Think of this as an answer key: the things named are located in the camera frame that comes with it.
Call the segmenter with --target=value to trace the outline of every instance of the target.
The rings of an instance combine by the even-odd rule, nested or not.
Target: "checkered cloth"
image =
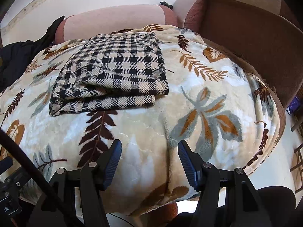
[[[155,95],[168,92],[164,60],[153,32],[100,34],[91,38],[60,71],[49,114],[151,106]]]

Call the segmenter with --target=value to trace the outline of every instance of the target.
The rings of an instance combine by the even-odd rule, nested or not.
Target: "purple package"
[[[295,110],[298,109],[298,107],[301,105],[300,100],[297,96],[294,97],[294,99],[291,101],[291,103],[286,108],[286,111],[289,115],[292,115]]]

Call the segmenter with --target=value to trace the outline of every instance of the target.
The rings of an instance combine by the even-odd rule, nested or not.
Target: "leaf print blanket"
[[[116,35],[151,31],[159,39],[169,84],[169,94],[156,96],[152,107],[50,116],[56,78],[85,40],[41,51],[0,97],[1,129],[47,180],[60,167],[74,170],[96,160],[113,139],[121,140],[123,151],[112,185],[101,192],[106,212],[140,215],[194,196],[178,156],[182,139],[216,167],[241,167],[250,174],[283,132],[281,103],[258,74],[207,45],[199,35],[169,25]],[[1,147],[0,156],[10,154]],[[2,179],[18,166],[14,160]],[[31,180],[22,198],[35,203],[40,194]]]

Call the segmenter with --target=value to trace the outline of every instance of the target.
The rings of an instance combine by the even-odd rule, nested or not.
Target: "silver bolt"
[[[238,174],[243,174],[244,171],[243,171],[243,169],[241,169],[241,168],[236,168],[236,173],[238,173]]]
[[[65,172],[64,168],[59,168],[59,169],[57,170],[57,173],[58,173],[58,174],[62,174],[62,173],[64,173],[64,172]]]
[[[205,168],[211,168],[211,167],[212,167],[212,164],[209,163],[209,162],[204,162],[204,163],[203,163],[203,166],[204,166]]]
[[[97,166],[97,162],[92,161],[88,164],[89,167],[96,167]]]

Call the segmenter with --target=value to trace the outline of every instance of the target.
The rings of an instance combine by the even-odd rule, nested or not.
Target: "white floor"
[[[68,17],[107,6],[159,4],[161,1],[173,4],[175,0],[16,0],[0,24],[2,42],[5,46],[28,39],[37,40],[44,35],[47,27],[62,15]],[[290,127],[293,121],[288,114],[286,117],[286,128],[281,140],[265,162],[249,176],[256,189],[267,186],[285,186],[295,191],[301,186],[298,170],[290,173],[289,169],[296,163],[297,158],[293,150],[302,143],[302,137],[298,131],[291,132]],[[302,195],[303,191],[296,194],[297,204]],[[224,201],[225,192],[222,191],[219,206],[223,205]],[[177,204],[178,213],[194,212],[197,202],[183,201]],[[130,218],[124,218],[137,226]],[[111,226],[129,226],[128,223],[112,215],[108,215],[108,219]]]

